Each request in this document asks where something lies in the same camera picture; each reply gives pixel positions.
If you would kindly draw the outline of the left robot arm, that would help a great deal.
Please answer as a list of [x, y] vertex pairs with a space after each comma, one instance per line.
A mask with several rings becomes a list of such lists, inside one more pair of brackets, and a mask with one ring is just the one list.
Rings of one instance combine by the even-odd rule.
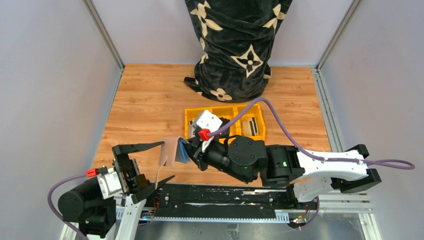
[[86, 240], [134, 239], [147, 199], [172, 177], [150, 182], [129, 155], [163, 144], [159, 141], [112, 147], [112, 168], [87, 170], [82, 174], [87, 180], [60, 196], [62, 220], [77, 224], [77, 233]]

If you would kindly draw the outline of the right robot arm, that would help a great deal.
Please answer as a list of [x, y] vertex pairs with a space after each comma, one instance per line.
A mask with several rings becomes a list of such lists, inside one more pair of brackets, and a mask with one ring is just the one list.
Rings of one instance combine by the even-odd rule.
[[353, 162], [319, 161], [291, 145], [265, 145], [262, 140], [235, 135], [224, 142], [212, 140], [206, 149], [199, 137], [183, 145], [201, 171], [213, 167], [249, 184], [260, 179], [263, 187], [285, 188], [289, 204], [311, 202], [333, 190], [342, 194], [366, 191], [379, 183], [375, 168], [362, 162], [357, 149], [319, 152], [320, 157], [353, 157]]

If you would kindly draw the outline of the yellow plastic end bin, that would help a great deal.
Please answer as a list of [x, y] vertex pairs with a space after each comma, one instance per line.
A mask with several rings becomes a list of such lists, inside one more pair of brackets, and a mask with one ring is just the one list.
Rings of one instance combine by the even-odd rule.
[[235, 134], [253, 140], [266, 140], [266, 124], [259, 103], [254, 104], [235, 123]]

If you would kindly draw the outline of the black floral blanket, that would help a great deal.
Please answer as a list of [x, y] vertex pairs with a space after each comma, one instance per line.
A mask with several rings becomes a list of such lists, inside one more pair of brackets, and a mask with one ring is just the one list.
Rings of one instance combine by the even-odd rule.
[[184, 83], [212, 101], [244, 103], [260, 97], [268, 62], [290, 0], [187, 0], [203, 54]]

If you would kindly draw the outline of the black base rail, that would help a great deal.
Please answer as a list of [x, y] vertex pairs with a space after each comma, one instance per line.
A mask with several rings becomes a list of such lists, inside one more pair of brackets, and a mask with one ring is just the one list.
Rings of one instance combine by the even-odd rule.
[[283, 188], [163, 185], [146, 200], [140, 221], [303, 224], [317, 201], [297, 202]]

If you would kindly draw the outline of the pink leather card holder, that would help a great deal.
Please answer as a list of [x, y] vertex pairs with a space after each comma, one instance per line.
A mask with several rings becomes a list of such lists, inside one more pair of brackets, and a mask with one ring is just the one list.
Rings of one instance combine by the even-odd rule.
[[160, 157], [158, 161], [158, 170], [156, 172], [155, 189], [159, 187], [160, 171], [163, 167], [173, 167], [175, 162], [188, 164], [189, 155], [185, 149], [186, 139], [180, 136], [165, 136], [162, 138], [163, 144], [160, 148]]

